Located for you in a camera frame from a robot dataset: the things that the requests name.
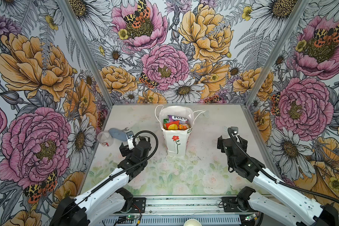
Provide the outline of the white paper bag red flower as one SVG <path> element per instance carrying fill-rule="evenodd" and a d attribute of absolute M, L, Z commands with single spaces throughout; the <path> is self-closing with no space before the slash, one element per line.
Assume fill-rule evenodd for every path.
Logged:
<path fill-rule="evenodd" d="M 194 128 L 196 119 L 200 114 L 205 113 L 205 110 L 193 111 L 189 107 L 173 105 L 165 107 L 158 105 L 155 108 L 155 117 L 160 123 L 160 128 L 163 133 L 165 145 L 167 148 L 167 154 L 169 156 L 182 157 L 186 155 L 186 149 L 191 136 L 191 132 Z M 168 118 L 168 115 L 180 116 L 188 119 L 187 124 L 191 127 L 186 131 L 168 131 L 163 127 L 163 120 Z"/>

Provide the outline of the green Fox's candy bag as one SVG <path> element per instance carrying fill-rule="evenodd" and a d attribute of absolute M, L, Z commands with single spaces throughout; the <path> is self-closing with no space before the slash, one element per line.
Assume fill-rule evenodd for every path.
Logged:
<path fill-rule="evenodd" d="M 163 120 L 163 127 L 166 128 L 166 124 L 169 123 L 169 119 L 168 118 L 165 118 Z"/>

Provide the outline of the red orange snack packet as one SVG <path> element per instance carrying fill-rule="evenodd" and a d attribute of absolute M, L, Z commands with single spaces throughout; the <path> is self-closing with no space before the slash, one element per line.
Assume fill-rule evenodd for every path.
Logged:
<path fill-rule="evenodd" d="M 172 122 L 166 123 L 164 125 L 164 128 L 168 131 L 178 131 L 179 130 L 179 121 L 172 121 Z"/>

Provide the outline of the purple Fox's candy bag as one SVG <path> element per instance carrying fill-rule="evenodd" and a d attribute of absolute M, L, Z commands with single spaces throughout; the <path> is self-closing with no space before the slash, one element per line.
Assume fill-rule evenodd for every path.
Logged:
<path fill-rule="evenodd" d="M 169 122 L 179 121 L 180 124 L 186 124 L 188 122 L 187 118 L 175 116 L 175 115 L 168 115 Z"/>

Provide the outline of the orange mango snack bag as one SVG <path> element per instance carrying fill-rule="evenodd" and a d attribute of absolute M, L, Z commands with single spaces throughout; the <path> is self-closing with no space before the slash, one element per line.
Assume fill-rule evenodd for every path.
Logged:
<path fill-rule="evenodd" d="M 191 127 L 187 123 L 179 124 L 178 130 L 179 131 L 186 131 L 190 129 Z"/>

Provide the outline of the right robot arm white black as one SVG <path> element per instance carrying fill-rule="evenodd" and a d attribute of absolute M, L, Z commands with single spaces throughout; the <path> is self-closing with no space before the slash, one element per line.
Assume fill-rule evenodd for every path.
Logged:
<path fill-rule="evenodd" d="M 224 139 L 219 137 L 217 148 L 227 156 L 229 172 L 268 191 L 273 201 L 255 189 L 245 186 L 234 202 L 223 200 L 224 208 L 242 212 L 258 211 L 286 226 L 338 226 L 339 216 L 335 207 L 320 204 L 310 199 L 275 176 L 270 169 L 257 159 L 250 157 L 245 148 L 247 141 L 237 136 Z"/>

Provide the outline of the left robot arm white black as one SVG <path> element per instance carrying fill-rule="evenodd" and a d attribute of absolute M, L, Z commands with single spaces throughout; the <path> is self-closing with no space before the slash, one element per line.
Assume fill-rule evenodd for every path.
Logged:
<path fill-rule="evenodd" d="M 64 198 L 56 208 L 50 222 L 52 226 L 94 226 L 105 216 L 128 211 L 133 195 L 124 187 L 138 176 L 154 155 L 150 138 L 139 137 L 132 149 L 121 145 L 127 153 L 117 168 L 87 192 L 75 198 Z"/>

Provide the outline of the blue oval sponge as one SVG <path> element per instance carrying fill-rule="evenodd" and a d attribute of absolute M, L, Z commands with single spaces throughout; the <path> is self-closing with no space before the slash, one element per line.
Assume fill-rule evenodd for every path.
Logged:
<path fill-rule="evenodd" d="M 111 137 L 120 141 L 127 141 L 126 132 L 117 128 L 110 128 L 108 130 Z"/>

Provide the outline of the clear plastic cup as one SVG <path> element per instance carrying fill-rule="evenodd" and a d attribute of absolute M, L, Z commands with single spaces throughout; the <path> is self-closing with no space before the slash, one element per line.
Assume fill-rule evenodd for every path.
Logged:
<path fill-rule="evenodd" d="M 104 147 L 110 147 L 114 143 L 114 138 L 108 131 L 102 131 L 97 135 L 97 141 Z"/>

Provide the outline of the white paper cup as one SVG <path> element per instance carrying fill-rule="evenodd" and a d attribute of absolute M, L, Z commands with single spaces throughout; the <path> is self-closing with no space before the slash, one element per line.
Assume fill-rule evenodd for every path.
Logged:
<path fill-rule="evenodd" d="M 202 226 L 202 224 L 196 219 L 189 219 L 183 226 Z"/>

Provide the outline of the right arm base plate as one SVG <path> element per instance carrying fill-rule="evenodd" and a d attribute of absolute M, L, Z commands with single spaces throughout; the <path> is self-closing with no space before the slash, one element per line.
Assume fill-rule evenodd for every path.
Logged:
<path fill-rule="evenodd" d="M 248 200 L 234 196 L 225 196 L 221 198 L 224 212 L 256 212 L 249 205 Z"/>

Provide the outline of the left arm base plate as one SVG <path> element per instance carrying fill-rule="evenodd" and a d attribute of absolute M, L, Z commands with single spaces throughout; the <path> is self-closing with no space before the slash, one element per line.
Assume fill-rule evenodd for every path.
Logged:
<path fill-rule="evenodd" d="M 143 197 L 134 197 L 125 200 L 121 213 L 145 213 L 147 199 Z"/>

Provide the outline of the aluminium front rail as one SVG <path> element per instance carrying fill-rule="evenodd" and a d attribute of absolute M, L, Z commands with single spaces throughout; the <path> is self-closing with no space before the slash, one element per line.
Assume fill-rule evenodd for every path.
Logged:
<path fill-rule="evenodd" d="M 105 216 L 95 226 L 183 226 L 189 219 L 198 220 L 202 226 L 264 226 L 264 217 L 269 217 L 258 211 L 224 212 L 222 196 L 134 197 L 147 199 L 145 213 L 119 211 Z M 286 226 L 273 221 L 277 226 Z"/>

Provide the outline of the right metal corner post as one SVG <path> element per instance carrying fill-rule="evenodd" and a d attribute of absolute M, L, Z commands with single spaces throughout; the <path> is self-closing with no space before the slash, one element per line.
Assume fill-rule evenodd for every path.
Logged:
<path fill-rule="evenodd" d="M 245 101 L 245 106 L 249 107 L 250 103 L 253 101 L 253 99 L 256 97 L 258 92 L 260 91 L 260 88 L 262 87 L 262 84 L 264 83 L 265 79 L 267 78 L 273 63 L 275 62 L 277 56 L 280 54 L 282 46 L 284 43 L 288 40 L 290 37 L 294 27 L 299 23 L 301 16 L 303 15 L 305 9 L 307 8 L 307 5 L 310 1 L 298 1 L 294 7 L 294 10 L 292 14 L 290 15 L 289 20 L 285 23 L 284 30 L 280 32 L 278 40 L 276 41 L 274 47 L 272 48 L 268 59 L 266 60 L 261 73 L 254 83 L 253 88 L 248 94 L 248 97 Z"/>

